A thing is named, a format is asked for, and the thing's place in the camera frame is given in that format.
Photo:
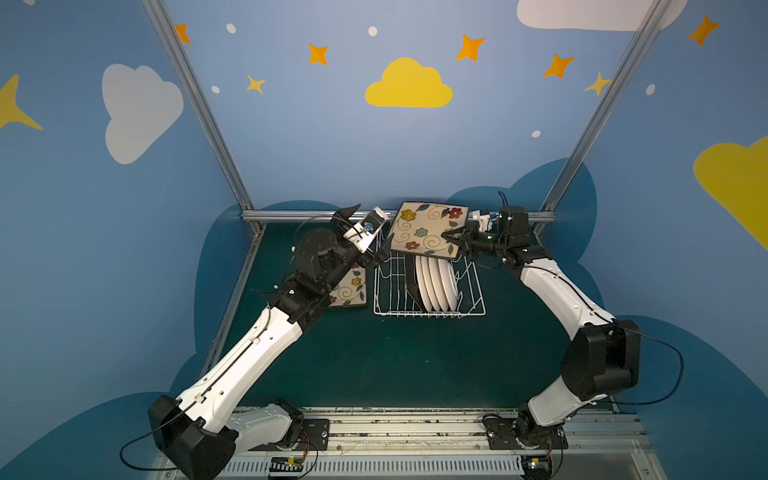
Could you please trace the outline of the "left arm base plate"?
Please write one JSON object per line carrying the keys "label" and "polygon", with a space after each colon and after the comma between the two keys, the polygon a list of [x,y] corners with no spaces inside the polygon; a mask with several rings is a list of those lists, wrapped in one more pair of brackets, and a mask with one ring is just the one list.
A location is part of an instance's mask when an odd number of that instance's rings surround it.
{"label": "left arm base plate", "polygon": [[330,437],[330,421],[327,419],[307,419],[294,421],[283,439],[257,447],[259,451],[326,451]]}

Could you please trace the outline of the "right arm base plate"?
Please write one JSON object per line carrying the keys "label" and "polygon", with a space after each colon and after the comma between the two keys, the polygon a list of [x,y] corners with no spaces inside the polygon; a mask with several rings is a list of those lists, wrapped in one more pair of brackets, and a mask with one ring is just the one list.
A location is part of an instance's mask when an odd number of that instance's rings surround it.
{"label": "right arm base plate", "polygon": [[486,414],[481,418],[491,450],[559,450],[569,447],[561,425],[542,427],[527,418]]}

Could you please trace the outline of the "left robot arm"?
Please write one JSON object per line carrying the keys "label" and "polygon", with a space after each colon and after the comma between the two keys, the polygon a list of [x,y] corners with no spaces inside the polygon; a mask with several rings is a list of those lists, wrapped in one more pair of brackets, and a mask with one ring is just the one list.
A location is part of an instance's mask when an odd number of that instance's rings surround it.
{"label": "left robot arm", "polygon": [[285,401],[239,413],[242,398],[268,367],[330,307],[333,289],[354,267],[376,266],[388,244],[371,246],[389,219],[374,208],[361,220],[355,207],[334,213],[327,228],[295,246],[295,267],[277,286],[253,326],[207,373],[177,397],[149,408],[158,450],[189,479],[213,479],[237,454],[255,447],[299,444],[302,413]]}

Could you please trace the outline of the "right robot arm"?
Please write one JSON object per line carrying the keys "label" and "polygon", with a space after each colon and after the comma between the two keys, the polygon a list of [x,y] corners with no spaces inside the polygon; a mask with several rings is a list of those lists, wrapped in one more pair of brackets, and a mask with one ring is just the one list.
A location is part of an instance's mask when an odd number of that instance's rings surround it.
{"label": "right robot arm", "polygon": [[641,340],[632,321],[619,321],[589,299],[533,238],[529,215],[504,206],[494,230],[483,215],[441,237],[463,254],[495,256],[533,291],[570,339],[560,374],[518,410],[514,435],[537,448],[582,407],[637,385]]}

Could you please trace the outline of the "floral square plate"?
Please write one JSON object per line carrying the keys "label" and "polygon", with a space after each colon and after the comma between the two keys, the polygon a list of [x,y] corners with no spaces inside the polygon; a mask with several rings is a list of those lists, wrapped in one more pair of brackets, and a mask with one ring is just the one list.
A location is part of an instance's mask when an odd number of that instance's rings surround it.
{"label": "floral square plate", "polygon": [[469,209],[439,203],[404,202],[391,227],[391,250],[453,260],[441,234],[466,224]]}
{"label": "floral square plate", "polygon": [[353,267],[330,293],[332,308],[364,307],[367,305],[366,269]]}

